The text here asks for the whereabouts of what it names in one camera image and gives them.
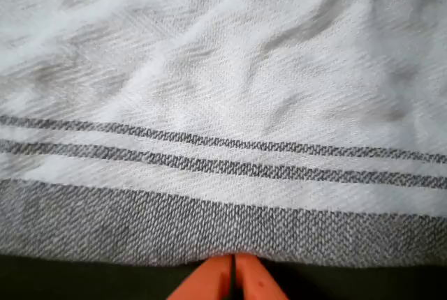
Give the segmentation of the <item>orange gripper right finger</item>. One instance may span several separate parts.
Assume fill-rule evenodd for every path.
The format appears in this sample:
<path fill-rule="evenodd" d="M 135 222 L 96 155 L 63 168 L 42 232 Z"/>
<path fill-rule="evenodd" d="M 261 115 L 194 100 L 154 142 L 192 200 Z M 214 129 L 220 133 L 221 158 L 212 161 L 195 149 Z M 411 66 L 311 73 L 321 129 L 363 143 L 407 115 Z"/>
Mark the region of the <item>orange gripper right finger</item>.
<path fill-rule="evenodd" d="M 287 300 L 261 261 L 254 255 L 235 255 L 235 277 L 245 300 Z"/>

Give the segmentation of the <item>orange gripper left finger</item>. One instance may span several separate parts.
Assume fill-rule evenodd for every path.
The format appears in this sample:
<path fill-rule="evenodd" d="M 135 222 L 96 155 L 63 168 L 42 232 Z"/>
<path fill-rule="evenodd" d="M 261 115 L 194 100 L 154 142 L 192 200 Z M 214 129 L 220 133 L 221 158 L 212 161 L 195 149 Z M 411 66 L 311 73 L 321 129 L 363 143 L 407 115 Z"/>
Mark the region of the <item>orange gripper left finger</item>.
<path fill-rule="evenodd" d="M 205 260 L 170 294 L 169 300 L 223 299 L 230 292 L 230 255 Z"/>

